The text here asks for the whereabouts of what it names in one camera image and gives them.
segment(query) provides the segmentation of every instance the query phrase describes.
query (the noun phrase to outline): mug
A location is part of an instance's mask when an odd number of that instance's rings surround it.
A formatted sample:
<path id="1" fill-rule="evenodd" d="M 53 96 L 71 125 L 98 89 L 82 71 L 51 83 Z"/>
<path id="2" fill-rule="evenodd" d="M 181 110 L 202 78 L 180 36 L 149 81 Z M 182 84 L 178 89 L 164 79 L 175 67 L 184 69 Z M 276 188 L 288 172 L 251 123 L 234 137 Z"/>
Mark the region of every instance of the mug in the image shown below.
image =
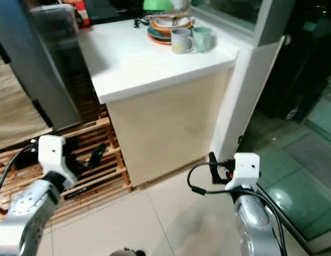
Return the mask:
<path id="1" fill-rule="evenodd" d="M 210 50 L 212 42 L 212 30 L 205 27 L 193 28 L 193 37 L 195 48 L 198 52 L 207 52 Z"/>
<path id="2" fill-rule="evenodd" d="M 171 48 L 175 53 L 190 52 L 194 48 L 194 39 L 191 31 L 186 28 L 177 28 L 171 31 Z"/>

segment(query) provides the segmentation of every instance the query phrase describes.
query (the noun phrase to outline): red object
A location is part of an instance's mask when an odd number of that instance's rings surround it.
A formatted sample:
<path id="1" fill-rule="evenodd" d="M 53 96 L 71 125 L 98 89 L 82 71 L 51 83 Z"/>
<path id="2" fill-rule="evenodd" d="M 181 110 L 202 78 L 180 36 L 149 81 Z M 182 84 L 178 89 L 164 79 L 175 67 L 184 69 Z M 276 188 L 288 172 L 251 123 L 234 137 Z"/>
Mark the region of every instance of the red object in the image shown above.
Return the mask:
<path id="1" fill-rule="evenodd" d="M 90 18 L 88 16 L 86 6 L 85 6 L 85 2 L 83 0 L 62 0 L 62 2 L 64 4 L 70 4 L 74 7 L 76 7 L 78 13 L 80 14 L 80 16 L 84 20 L 83 25 L 80 25 L 79 28 L 88 28 L 88 27 L 91 26 Z"/>

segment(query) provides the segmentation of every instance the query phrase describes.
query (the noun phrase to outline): floor mat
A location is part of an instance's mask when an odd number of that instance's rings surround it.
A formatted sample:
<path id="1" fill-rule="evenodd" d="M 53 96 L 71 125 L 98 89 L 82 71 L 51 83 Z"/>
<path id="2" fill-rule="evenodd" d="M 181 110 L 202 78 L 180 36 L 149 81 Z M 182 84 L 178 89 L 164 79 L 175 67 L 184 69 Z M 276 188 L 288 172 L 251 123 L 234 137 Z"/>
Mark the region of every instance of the floor mat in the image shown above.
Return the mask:
<path id="1" fill-rule="evenodd" d="M 331 189 L 331 148 L 314 135 L 307 134 L 284 150 Z"/>

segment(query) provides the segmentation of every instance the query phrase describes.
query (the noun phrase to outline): glass window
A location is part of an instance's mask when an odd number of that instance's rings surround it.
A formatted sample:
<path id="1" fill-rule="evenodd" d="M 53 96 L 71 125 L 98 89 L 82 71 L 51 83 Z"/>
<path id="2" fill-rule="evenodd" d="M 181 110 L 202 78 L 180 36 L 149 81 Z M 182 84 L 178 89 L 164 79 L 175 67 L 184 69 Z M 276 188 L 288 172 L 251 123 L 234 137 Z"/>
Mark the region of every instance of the glass window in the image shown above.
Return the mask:
<path id="1" fill-rule="evenodd" d="M 215 18 L 254 32 L 263 0 L 192 0 L 192 5 Z"/>

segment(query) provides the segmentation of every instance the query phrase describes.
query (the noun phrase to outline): green plate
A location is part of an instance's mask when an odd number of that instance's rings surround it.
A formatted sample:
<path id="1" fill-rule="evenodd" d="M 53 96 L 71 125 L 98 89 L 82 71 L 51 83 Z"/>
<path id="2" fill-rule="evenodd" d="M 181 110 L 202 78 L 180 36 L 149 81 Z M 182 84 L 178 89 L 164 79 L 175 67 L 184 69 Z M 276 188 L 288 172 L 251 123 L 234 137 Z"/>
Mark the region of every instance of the green plate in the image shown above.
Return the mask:
<path id="1" fill-rule="evenodd" d="M 163 36 L 161 34 L 161 32 L 157 31 L 152 26 L 148 27 L 148 34 L 151 35 L 152 37 L 155 37 L 155 38 L 159 39 L 159 40 L 163 40 L 163 41 L 170 41 L 171 40 L 170 37 Z"/>

